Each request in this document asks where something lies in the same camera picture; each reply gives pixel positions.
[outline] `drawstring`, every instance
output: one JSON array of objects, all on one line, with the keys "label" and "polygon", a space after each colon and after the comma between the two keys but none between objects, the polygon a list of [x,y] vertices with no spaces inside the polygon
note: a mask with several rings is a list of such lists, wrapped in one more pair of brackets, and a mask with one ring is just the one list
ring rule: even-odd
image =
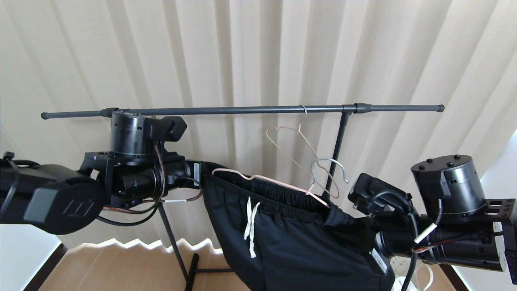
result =
[{"label": "drawstring", "polygon": [[250,256],[251,258],[256,257],[255,254],[255,243],[253,239],[255,238],[255,215],[257,214],[257,210],[259,209],[260,202],[253,207],[253,211],[251,210],[251,197],[248,197],[248,204],[246,205],[246,214],[248,215],[248,223],[246,224],[246,229],[244,230],[244,240],[250,237]]}]

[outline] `black shorts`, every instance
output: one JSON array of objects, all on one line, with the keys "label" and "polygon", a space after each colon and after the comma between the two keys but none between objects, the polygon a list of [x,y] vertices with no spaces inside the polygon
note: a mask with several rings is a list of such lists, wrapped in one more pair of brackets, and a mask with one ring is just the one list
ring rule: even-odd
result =
[{"label": "black shorts", "polygon": [[264,180],[211,174],[222,167],[205,164],[205,207],[228,265],[251,290],[391,290],[393,270],[375,274],[357,246],[333,234],[353,221],[336,205]]}]

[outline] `silver hanger hook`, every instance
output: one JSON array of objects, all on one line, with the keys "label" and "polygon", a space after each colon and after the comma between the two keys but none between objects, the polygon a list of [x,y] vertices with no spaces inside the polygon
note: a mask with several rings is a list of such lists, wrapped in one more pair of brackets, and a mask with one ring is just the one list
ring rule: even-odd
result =
[{"label": "silver hanger hook", "polygon": [[302,106],[303,110],[305,111],[305,116],[303,117],[303,119],[300,121],[300,124],[298,125],[298,128],[301,128],[301,124],[305,121],[305,119],[307,119],[307,108],[305,108],[304,105],[300,105]]},{"label": "silver hanger hook", "polygon": [[341,163],[338,162],[337,160],[335,160],[333,158],[329,158],[329,157],[317,158],[312,162],[312,164],[311,164],[312,184],[314,184],[316,182],[316,175],[314,174],[314,164],[317,163],[318,161],[322,161],[322,160],[331,161],[333,163],[336,163],[343,170],[343,180],[348,184],[348,180],[346,179],[345,167],[343,167],[343,165],[341,165]]}]

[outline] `curtain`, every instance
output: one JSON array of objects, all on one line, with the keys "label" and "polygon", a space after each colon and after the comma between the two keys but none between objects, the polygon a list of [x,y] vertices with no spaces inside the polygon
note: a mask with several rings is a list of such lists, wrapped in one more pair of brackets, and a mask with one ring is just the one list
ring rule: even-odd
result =
[{"label": "curtain", "polygon": [[[481,176],[517,128],[516,31],[512,0],[3,0],[1,147],[72,169],[84,152],[108,149],[108,119],[44,121],[42,111],[444,104],[443,113],[353,114],[340,152],[351,183],[337,179],[338,169],[333,201],[343,210],[358,215],[346,194],[362,172],[413,193],[422,210],[411,165],[461,153],[473,156]],[[184,118],[188,130],[169,150],[308,187],[311,179],[265,130],[304,119],[318,156],[331,157],[340,115]],[[271,133],[308,171],[314,156],[302,139]],[[325,172],[316,177],[324,185]],[[168,198],[196,194],[174,190]],[[201,199],[165,208],[177,238],[217,246]],[[126,228],[95,221],[60,237],[69,248],[110,238],[168,244],[158,215]]]}]

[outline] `floor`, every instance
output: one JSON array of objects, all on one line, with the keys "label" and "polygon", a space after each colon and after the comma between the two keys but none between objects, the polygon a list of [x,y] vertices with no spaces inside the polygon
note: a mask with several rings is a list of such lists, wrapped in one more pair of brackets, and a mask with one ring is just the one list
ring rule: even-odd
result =
[{"label": "floor", "polygon": [[[187,270],[193,253],[200,255],[199,268],[228,268],[220,250],[209,240],[191,246],[178,242]],[[454,290],[439,267],[433,268],[433,285],[428,291]],[[418,272],[422,286],[429,280],[428,271]],[[55,290],[168,290],[185,289],[185,280],[172,248],[161,242],[150,245],[139,240],[121,244],[110,240],[102,244],[83,244],[71,249],[44,282],[40,291]],[[234,273],[197,274],[194,291],[249,290]]]}]

